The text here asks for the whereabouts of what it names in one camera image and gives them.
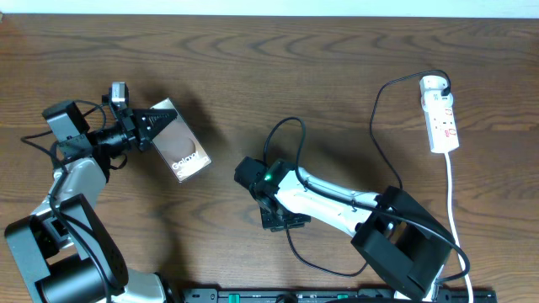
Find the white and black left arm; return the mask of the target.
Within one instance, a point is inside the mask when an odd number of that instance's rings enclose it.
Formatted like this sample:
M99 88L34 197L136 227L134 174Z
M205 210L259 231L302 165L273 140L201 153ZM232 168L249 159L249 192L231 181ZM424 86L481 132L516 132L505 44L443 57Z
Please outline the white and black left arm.
M173 109L131 109L104 98L115 122L91 130L79 101L67 100L42 113L56 137L46 155L53 184L43 202L4 232L13 259L34 302L180 302L161 274L127 267L94 211L115 170L112 160L132 148L143 152L173 122Z

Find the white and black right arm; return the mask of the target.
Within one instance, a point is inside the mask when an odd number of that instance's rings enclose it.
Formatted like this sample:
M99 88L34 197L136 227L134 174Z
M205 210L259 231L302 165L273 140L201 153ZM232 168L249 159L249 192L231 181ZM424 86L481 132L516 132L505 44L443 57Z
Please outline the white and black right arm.
M272 166L245 157L234 179L257 201L262 226L272 232L322 221L350 236L351 244L380 278L410 300L434 295L454 238L407 192L340 187L291 162Z

